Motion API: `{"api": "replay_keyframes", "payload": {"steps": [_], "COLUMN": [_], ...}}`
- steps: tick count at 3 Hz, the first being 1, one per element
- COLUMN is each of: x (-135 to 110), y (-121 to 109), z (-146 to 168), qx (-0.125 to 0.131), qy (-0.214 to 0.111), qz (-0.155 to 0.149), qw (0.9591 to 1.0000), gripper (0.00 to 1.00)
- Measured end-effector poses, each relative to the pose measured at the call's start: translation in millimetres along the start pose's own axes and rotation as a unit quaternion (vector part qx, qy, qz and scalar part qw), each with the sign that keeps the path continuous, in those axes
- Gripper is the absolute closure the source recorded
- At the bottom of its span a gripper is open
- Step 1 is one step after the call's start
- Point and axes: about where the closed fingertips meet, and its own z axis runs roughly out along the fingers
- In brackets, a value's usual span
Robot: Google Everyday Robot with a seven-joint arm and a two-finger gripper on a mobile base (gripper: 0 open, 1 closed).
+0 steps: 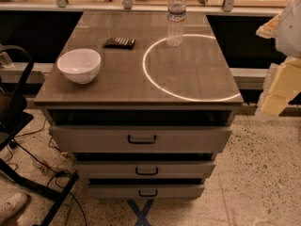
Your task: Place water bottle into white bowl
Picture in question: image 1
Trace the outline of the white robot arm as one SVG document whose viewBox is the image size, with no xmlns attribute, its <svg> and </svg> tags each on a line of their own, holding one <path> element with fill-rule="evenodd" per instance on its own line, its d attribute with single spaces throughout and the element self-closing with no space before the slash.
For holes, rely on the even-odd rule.
<svg viewBox="0 0 301 226">
<path fill-rule="evenodd" d="M 292 0 L 256 35 L 275 39 L 276 49 L 287 57 L 280 65 L 270 66 L 256 111 L 258 116 L 277 117 L 301 92 L 301 0 Z"/>
</svg>

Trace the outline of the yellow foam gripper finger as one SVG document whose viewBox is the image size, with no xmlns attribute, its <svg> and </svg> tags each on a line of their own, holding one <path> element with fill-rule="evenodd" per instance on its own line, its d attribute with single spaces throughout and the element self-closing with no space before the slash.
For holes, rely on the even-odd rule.
<svg viewBox="0 0 301 226">
<path fill-rule="evenodd" d="M 267 23 L 261 25 L 257 29 L 256 35 L 264 39 L 274 39 L 277 34 L 279 17 L 280 15 L 278 14 L 270 19 Z"/>
<path fill-rule="evenodd" d="M 301 92 L 301 58 L 287 57 L 280 65 L 272 63 L 257 102 L 258 117 L 277 117 Z"/>
</svg>

